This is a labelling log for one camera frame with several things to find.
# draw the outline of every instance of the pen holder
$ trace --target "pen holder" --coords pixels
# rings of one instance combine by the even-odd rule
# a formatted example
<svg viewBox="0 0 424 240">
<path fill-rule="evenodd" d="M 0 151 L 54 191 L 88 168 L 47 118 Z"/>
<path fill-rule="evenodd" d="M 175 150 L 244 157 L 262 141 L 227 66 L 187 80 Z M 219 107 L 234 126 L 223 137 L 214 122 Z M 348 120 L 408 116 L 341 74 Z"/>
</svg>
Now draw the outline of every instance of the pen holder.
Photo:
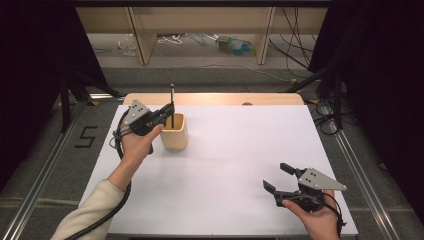
<svg viewBox="0 0 424 240">
<path fill-rule="evenodd" d="M 174 128 L 172 128 L 172 117 L 166 119 L 166 126 L 162 129 L 160 138 L 164 147 L 171 151 L 183 150 L 187 147 L 188 132 L 187 122 L 184 114 L 174 114 Z"/>
</svg>

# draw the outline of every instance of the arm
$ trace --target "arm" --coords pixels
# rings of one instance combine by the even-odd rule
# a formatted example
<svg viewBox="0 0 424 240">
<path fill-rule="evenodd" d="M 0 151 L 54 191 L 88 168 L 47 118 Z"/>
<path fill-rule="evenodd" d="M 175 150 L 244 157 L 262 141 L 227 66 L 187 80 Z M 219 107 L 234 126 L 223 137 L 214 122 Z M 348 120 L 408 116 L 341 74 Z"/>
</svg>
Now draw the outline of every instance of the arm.
<svg viewBox="0 0 424 240">
<path fill-rule="evenodd" d="M 325 193 L 334 197 L 334 191 L 326 190 Z M 328 196 L 325 202 L 336 208 L 334 200 Z M 337 216 L 330 209 L 323 207 L 317 212 L 305 212 L 296 203 L 290 200 L 283 201 L 284 206 L 300 218 L 309 236 L 314 240 L 338 240 Z"/>
<path fill-rule="evenodd" d="M 90 226 L 108 214 L 124 196 L 131 178 L 149 153 L 153 140 L 161 133 L 163 125 L 156 126 L 146 136 L 134 133 L 122 137 L 124 156 L 119 165 L 106 180 L 100 182 L 87 200 L 75 211 L 68 214 L 56 229 L 52 239 L 66 239 Z M 111 219 L 81 239 L 104 239 Z"/>
</svg>

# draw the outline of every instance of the white tabletop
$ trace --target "white tabletop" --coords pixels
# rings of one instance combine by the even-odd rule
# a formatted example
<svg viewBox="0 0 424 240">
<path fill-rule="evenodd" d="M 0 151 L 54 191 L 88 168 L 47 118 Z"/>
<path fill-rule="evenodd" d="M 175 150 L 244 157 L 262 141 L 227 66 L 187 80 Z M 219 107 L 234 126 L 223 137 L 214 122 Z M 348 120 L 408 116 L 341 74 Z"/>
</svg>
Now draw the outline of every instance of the white tabletop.
<svg viewBox="0 0 424 240">
<path fill-rule="evenodd" d="M 152 111 L 162 106 L 148 106 Z M 119 106 L 93 170 L 93 187 L 119 163 L 109 146 L 128 106 Z M 300 220 L 275 205 L 262 180 L 280 191 L 298 189 L 281 162 L 313 167 L 335 179 L 306 106 L 176 106 L 187 118 L 189 143 L 181 152 L 164 149 L 158 137 L 132 180 L 132 192 L 109 232 L 161 237 L 281 237 L 306 235 Z M 336 199 L 347 225 L 357 229 L 341 192 Z"/>
</svg>

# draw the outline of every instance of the sleeve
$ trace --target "sleeve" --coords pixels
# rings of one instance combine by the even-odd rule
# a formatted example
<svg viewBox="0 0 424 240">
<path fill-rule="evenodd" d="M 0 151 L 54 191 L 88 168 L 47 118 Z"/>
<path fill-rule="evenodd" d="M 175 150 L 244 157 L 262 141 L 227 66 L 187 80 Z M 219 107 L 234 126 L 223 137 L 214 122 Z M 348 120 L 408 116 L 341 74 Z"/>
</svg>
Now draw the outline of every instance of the sleeve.
<svg viewBox="0 0 424 240">
<path fill-rule="evenodd" d="M 85 229 L 108 214 L 122 200 L 124 193 L 107 180 L 102 180 L 93 189 L 82 205 L 69 213 L 59 224 L 52 240 L 66 239 Z M 112 219 L 80 239 L 105 239 Z"/>
</svg>

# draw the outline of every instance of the hand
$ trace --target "hand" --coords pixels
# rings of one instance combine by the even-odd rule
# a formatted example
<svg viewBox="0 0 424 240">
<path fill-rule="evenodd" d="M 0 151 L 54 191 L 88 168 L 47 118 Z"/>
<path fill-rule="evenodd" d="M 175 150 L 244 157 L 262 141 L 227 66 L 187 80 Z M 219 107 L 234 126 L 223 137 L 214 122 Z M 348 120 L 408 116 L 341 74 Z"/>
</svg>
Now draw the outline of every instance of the hand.
<svg viewBox="0 0 424 240">
<path fill-rule="evenodd" d="M 325 190 L 324 193 L 334 197 L 334 191 Z M 325 202 L 336 209 L 336 203 L 329 196 L 324 195 Z M 337 234 L 337 216 L 336 214 L 323 207 L 316 212 L 305 212 L 296 203 L 290 200 L 283 201 L 284 206 L 300 218 L 309 236 L 314 240 L 332 240 L 339 239 Z"/>
<path fill-rule="evenodd" d="M 159 124 L 145 136 L 138 136 L 134 133 L 125 134 L 122 137 L 124 156 L 107 180 L 124 192 L 131 178 L 149 154 L 150 145 L 162 132 L 163 127 L 163 124 Z"/>
</svg>

